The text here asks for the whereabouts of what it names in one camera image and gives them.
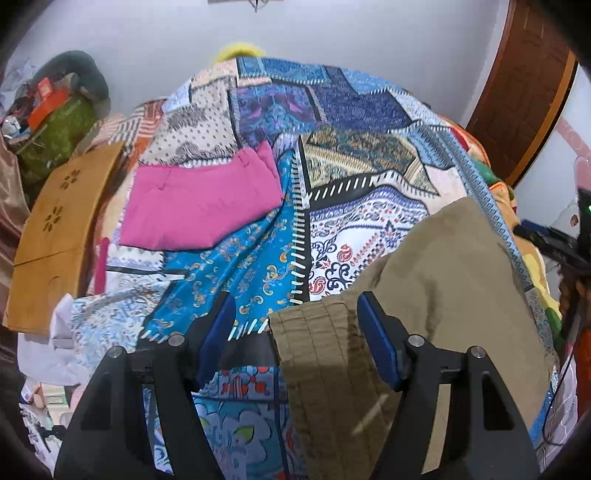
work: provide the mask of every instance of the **blue gripper pad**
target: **blue gripper pad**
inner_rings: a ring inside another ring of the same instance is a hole
[[[384,327],[365,293],[362,293],[357,300],[357,318],[380,378],[392,390],[399,391],[402,386],[402,378],[398,373],[396,351],[388,340]]]
[[[236,319],[236,300],[232,295],[225,295],[221,306],[215,305],[215,307],[218,307],[217,312],[210,312],[210,314],[216,317],[199,349],[197,383],[200,387],[209,382],[219,370],[219,360]]]

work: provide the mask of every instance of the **black cable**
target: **black cable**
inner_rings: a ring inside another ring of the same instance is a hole
[[[535,448],[535,451],[537,452],[539,449],[543,448],[544,446],[553,446],[553,447],[563,447],[564,445],[566,445],[565,443],[554,443],[549,441],[546,438],[546,422],[548,422],[548,416],[550,415],[550,411],[552,410],[552,406],[554,405],[554,400],[556,400],[556,397],[558,397],[558,392],[560,391],[560,387],[562,387],[562,383],[564,381],[564,377],[566,377],[566,374],[569,372],[569,367],[570,367],[570,361],[573,359],[574,357],[574,349],[579,341],[579,337],[581,335],[581,331],[583,330],[583,324],[584,324],[585,319],[580,319],[580,323],[579,323],[579,328],[577,330],[577,336],[574,339],[573,342],[573,347],[570,351],[570,355],[569,355],[569,359],[566,362],[566,367],[564,369],[564,373],[560,376],[560,378],[558,379],[558,384],[556,385],[556,391],[554,392],[554,395],[552,396],[552,400],[550,400],[550,405],[548,407],[548,410],[546,411],[546,415],[544,417],[544,424],[542,425],[542,441],[540,442],[540,444]]]

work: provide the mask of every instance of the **white wall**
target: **white wall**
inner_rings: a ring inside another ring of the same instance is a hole
[[[248,41],[269,56],[384,77],[461,121],[504,3],[272,0],[256,14],[246,1],[54,0],[15,55],[42,65],[65,50],[86,51],[109,84],[112,112],[128,113],[169,95],[223,46]]]
[[[578,68],[561,116],[591,145],[591,82]],[[515,188],[521,218],[551,225],[576,197],[574,161],[577,154],[556,131]]]

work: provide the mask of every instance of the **khaki cloth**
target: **khaki cloth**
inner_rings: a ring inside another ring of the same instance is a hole
[[[342,294],[271,315],[312,480],[367,480],[398,405],[400,394],[379,379],[359,330],[356,301],[365,290],[439,348],[482,346],[532,425],[554,355],[541,344],[503,240],[467,197],[416,225]],[[424,471],[439,465],[448,410],[449,386],[440,387]]]

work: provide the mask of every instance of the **folded clothes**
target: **folded clothes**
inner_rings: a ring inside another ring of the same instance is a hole
[[[140,166],[125,209],[120,245],[150,250],[211,248],[281,206],[268,142],[211,167]]]

